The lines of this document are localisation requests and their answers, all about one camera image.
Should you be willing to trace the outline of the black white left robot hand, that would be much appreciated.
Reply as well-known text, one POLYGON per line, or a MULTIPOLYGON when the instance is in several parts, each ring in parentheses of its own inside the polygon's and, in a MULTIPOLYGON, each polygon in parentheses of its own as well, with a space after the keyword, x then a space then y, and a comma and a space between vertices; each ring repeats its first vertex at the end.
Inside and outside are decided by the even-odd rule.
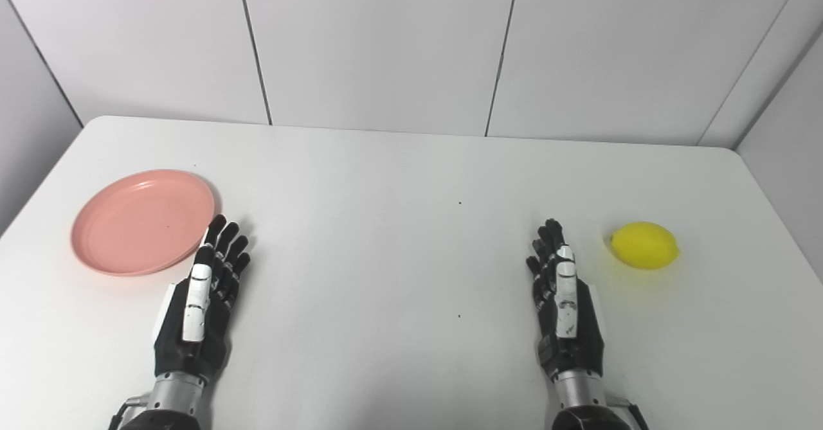
POLYGON ((248 245, 238 223, 224 215, 209 223, 188 275, 168 289, 154 340, 156 377, 180 372, 208 382, 224 368, 248 245))

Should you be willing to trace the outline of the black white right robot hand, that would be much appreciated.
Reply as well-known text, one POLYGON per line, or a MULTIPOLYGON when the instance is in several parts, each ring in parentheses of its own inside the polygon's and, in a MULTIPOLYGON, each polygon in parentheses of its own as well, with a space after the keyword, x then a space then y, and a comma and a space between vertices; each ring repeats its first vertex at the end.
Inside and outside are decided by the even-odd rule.
POLYGON ((561 223, 547 219, 526 259, 541 339, 538 359, 550 379, 570 370, 603 375, 604 340, 591 288, 578 275, 561 223))

